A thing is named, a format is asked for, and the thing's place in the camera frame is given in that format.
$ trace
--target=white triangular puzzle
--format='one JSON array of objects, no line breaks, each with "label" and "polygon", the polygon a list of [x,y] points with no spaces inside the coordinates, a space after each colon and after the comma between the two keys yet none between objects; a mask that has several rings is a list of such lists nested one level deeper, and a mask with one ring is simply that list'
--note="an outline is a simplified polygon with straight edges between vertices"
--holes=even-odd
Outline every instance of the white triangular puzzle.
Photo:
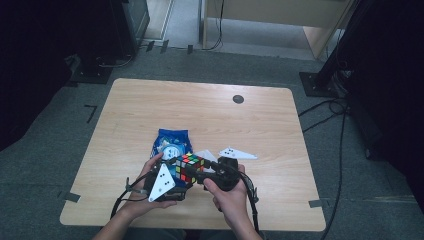
[{"label": "white triangular puzzle", "polygon": [[166,164],[162,164],[159,169],[158,176],[156,177],[155,184],[153,185],[153,189],[150,192],[149,202],[155,201],[158,197],[167,193],[173,187],[175,187],[175,181],[172,178]]},{"label": "white triangular puzzle", "polygon": [[253,154],[242,152],[231,147],[228,147],[222,150],[221,152],[219,152],[219,155],[222,157],[236,158],[236,159],[258,159],[258,157],[256,157]]}]

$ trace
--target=black metal stand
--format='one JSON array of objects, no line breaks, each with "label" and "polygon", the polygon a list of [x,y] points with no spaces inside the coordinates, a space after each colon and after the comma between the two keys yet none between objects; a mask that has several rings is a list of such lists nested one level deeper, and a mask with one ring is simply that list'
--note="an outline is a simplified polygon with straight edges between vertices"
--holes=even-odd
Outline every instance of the black metal stand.
[{"label": "black metal stand", "polygon": [[81,63],[75,70],[75,73],[70,81],[77,83],[106,84],[109,80],[113,68],[100,67],[96,60],[84,60],[86,59],[81,59]]},{"label": "black metal stand", "polygon": [[330,81],[326,86],[321,87],[316,84],[318,73],[299,72],[300,80],[303,84],[303,89],[308,97],[328,97],[336,98],[338,94]]}]

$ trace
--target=black tape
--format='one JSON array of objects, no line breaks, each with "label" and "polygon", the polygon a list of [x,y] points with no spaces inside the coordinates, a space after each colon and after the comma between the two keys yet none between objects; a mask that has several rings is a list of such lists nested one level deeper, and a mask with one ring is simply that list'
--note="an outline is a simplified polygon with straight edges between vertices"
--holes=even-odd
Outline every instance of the black tape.
[{"label": "black tape", "polygon": [[87,104],[85,104],[84,105],[84,107],[91,107],[91,108],[93,108],[93,111],[91,111],[91,114],[90,114],[90,117],[88,118],[88,120],[87,120],[87,123],[90,123],[91,122],[91,119],[93,118],[93,116],[94,116],[94,113],[96,112],[96,110],[97,110],[97,106],[91,106],[91,105],[87,105]]},{"label": "black tape", "polygon": [[152,51],[154,46],[155,46],[155,41],[149,42],[149,45],[147,46],[146,52]]},{"label": "black tape", "polygon": [[75,202],[77,203],[81,196],[75,193],[71,193],[71,192],[59,192],[58,198],[63,199],[63,200],[67,200],[67,201],[71,201],[71,202]]},{"label": "black tape", "polygon": [[193,45],[188,45],[187,55],[191,54],[192,52],[193,52]]},{"label": "black tape", "polygon": [[160,49],[160,53],[166,52],[166,49],[168,48],[168,43],[169,43],[169,40],[166,40],[165,42],[163,42],[162,48]]},{"label": "black tape", "polygon": [[321,200],[309,201],[309,207],[310,208],[322,207],[322,202],[321,202]]}]

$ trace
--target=black hole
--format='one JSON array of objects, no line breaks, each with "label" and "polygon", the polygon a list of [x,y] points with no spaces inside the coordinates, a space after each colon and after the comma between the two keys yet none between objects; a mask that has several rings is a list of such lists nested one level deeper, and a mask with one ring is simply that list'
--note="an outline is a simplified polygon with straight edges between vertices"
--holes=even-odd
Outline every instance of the black hole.
[{"label": "black hole", "polygon": [[244,98],[241,95],[234,95],[233,101],[237,104],[241,104],[244,102]]}]

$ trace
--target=black cable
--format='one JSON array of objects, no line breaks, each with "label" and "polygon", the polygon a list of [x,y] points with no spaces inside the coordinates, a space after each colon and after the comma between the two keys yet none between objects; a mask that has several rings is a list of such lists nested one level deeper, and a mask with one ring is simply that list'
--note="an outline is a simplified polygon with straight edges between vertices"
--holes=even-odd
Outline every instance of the black cable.
[{"label": "black cable", "polygon": [[[333,113],[331,116],[325,118],[324,120],[321,120],[321,121],[319,121],[317,123],[314,123],[312,126],[310,126],[310,127],[306,128],[306,129],[302,130],[302,133],[306,133],[307,131],[311,130],[312,128],[314,128],[314,127],[316,127],[316,126],[318,126],[318,125],[320,125],[322,123],[325,123],[328,120],[332,119],[333,117],[339,116],[339,115],[343,114],[344,112],[346,112],[346,107],[343,106],[341,103],[337,102],[337,100],[343,100],[343,99],[344,98],[334,98],[334,99],[331,99],[331,100],[326,100],[326,101],[320,102],[320,103],[318,103],[318,104],[316,104],[316,105],[314,105],[314,106],[312,106],[312,107],[304,110],[303,112],[299,113],[298,116],[300,117],[300,116],[304,115],[305,113],[307,113],[309,111],[312,111],[312,110],[316,109],[317,107],[319,107],[319,106],[321,106],[321,105],[323,105],[325,103],[329,103],[329,109]],[[341,111],[334,110],[333,107],[332,107],[333,104],[339,105],[342,110]]]},{"label": "black cable", "polygon": [[[139,183],[141,180],[145,179],[147,177],[147,175],[149,175],[149,174],[151,174],[151,172],[148,172],[148,173],[144,174],[143,176],[139,177],[137,180],[135,180],[135,182],[133,182],[130,185],[130,188],[133,188],[135,185],[137,185],[137,183]],[[121,196],[119,196],[119,198],[116,199],[115,204],[113,205],[113,208],[112,208],[112,213],[110,214],[111,219],[113,218],[113,216],[115,216],[116,211],[118,211],[119,204],[121,204],[121,202],[123,200],[128,201],[128,199],[122,199],[125,196],[125,194],[127,194],[128,192],[129,192],[128,189],[125,189],[125,191],[121,194]]]},{"label": "black cable", "polygon": [[[143,44],[143,45],[140,45],[140,47],[139,47],[139,49],[142,49],[143,47],[148,47],[149,45],[145,45],[145,44]],[[156,45],[153,45],[153,47],[154,48],[162,48],[162,46],[156,46]],[[170,49],[178,49],[178,50],[186,50],[187,51],[187,48],[183,48],[183,47],[166,47],[166,48],[170,48]]]},{"label": "black cable", "polygon": [[203,50],[205,50],[205,51],[210,51],[210,50],[214,50],[214,49],[216,49],[218,46],[219,46],[219,44],[221,44],[222,43],[222,16],[223,16],[223,14],[224,14],[224,2],[225,2],[225,0],[222,0],[222,4],[221,4],[221,14],[220,14],[220,17],[219,17],[219,37],[218,37],[218,40],[216,41],[216,43],[215,43],[215,45],[213,46],[213,47],[211,47],[211,48],[206,48],[206,49],[203,49]]},{"label": "black cable", "polygon": [[125,198],[125,199],[122,199],[122,201],[128,201],[128,202],[141,202],[141,201],[146,200],[147,198],[148,198],[148,197],[145,197],[145,198],[142,198],[142,199],[137,199],[137,200],[133,200],[133,199]]},{"label": "black cable", "polygon": [[319,122],[317,122],[317,123],[313,124],[312,126],[310,126],[310,127],[306,128],[305,130],[302,130],[302,133],[305,133],[305,132],[307,132],[307,131],[311,130],[312,128],[314,128],[314,127],[316,127],[316,126],[318,126],[318,125],[320,125],[320,124],[322,124],[322,123],[325,123],[325,122],[327,122],[328,120],[330,120],[331,118],[333,118],[333,117],[335,117],[335,116],[338,116],[338,115],[339,115],[339,114],[335,114],[335,113],[334,113],[333,115],[331,115],[331,116],[327,117],[326,119],[321,120],[321,121],[319,121]]},{"label": "black cable", "polygon": [[346,119],[346,111],[343,114],[343,121],[342,121],[342,130],[340,133],[340,144],[339,144],[339,187],[337,189],[336,194],[336,200],[334,203],[333,212],[331,213],[330,220],[328,221],[328,224],[324,230],[324,233],[321,236],[321,240],[324,240],[325,237],[328,234],[328,231],[331,228],[331,225],[333,224],[334,216],[336,215],[337,206],[339,205],[340,195],[342,192],[342,184],[343,184],[343,135],[344,135],[344,126],[345,126],[345,119]]},{"label": "black cable", "polygon": [[242,173],[242,172],[239,172],[239,173],[240,173],[240,179],[243,181],[244,185],[246,186],[247,197],[249,198],[250,207],[252,208],[253,225],[255,227],[256,232],[259,234],[258,210],[256,209],[254,196],[253,196],[253,193],[250,191],[249,184],[247,183],[246,179],[244,178],[244,176],[247,177],[247,175]]},{"label": "black cable", "polygon": [[[315,108],[317,108],[317,107],[319,107],[319,106],[321,106],[325,103],[329,103],[329,109],[333,113],[333,115],[331,115],[330,117],[312,125],[311,127],[307,128],[307,129],[303,130],[303,132],[306,132],[307,130],[311,129],[312,127],[315,127],[315,126],[317,126],[317,125],[319,125],[323,122],[326,122],[329,119],[333,118],[334,116],[338,116],[338,115],[343,114],[342,129],[341,129],[341,132],[340,132],[340,142],[339,142],[339,183],[338,183],[338,189],[337,189],[337,194],[336,194],[333,212],[331,213],[330,220],[328,221],[328,224],[327,224],[326,228],[324,229],[324,233],[321,236],[321,240],[324,240],[326,238],[326,236],[327,236],[327,234],[328,234],[328,232],[331,228],[331,225],[333,224],[333,220],[334,220],[334,217],[336,215],[336,210],[337,210],[337,207],[338,207],[338,204],[339,204],[340,195],[341,195],[341,191],[342,191],[342,185],[343,185],[343,164],[342,164],[343,163],[343,161],[342,161],[343,160],[343,135],[344,135],[345,122],[346,122],[345,120],[346,120],[346,114],[347,114],[347,106],[344,106],[341,103],[337,102],[337,100],[341,100],[341,99],[343,99],[343,98],[335,98],[335,99],[323,101],[321,103],[318,103],[318,104],[306,109],[305,111],[301,112],[298,115],[300,117],[300,116],[304,115],[305,113],[307,113],[307,112],[309,112],[309,111],[311,111],[311,110],[313,110],[313,109],[315,109]],[[342,110],[341,111],[334,110],[334,108],[332,107],[332,104],[339,105]]]},{"label": "black cable", "polygon": [[130,57],[130,59],[128,59],[126,62],[121,63],[121,64],[116,64],[116,65],[107,65],[107,64],[99,64],[99,67],[104,67],[104,68],[116,68],[116,67],[123,67],[125,65],[127,65],[129,62],[131,62],[132,60],[132,56],[128,55],[127,57]]},{"label": "black cable", "polygon": [[310,108],[308,108],[308,109],[306,109],[306,110],[302,111],[302,112],[301,112],[301,113],[299,113],[297,116],[298,116],[298,117],[301,117],[301,116],[302,116],[302,115],[304,115],[305,113],[307,113],[307,112],[309,112],[309,111],[312,111],[312,110],[314,110],[315,108],[317,108],[317,107],[319,107],[319,106],[321,106],[321,105],[323,105],[323,104],[325,104],[325,103],[333,102],[333,101],[336,101],[336,100],[338,100],[338,99],[342,99],[342,98],[333,98],[333,99],[330,99],[330,100],[322,101],[322,102],[320,102],[320,103],[318,103],[318,104],[316,104],[316,105],[314,105],[314,106],[312,106],[312,107],[310,107]]}]

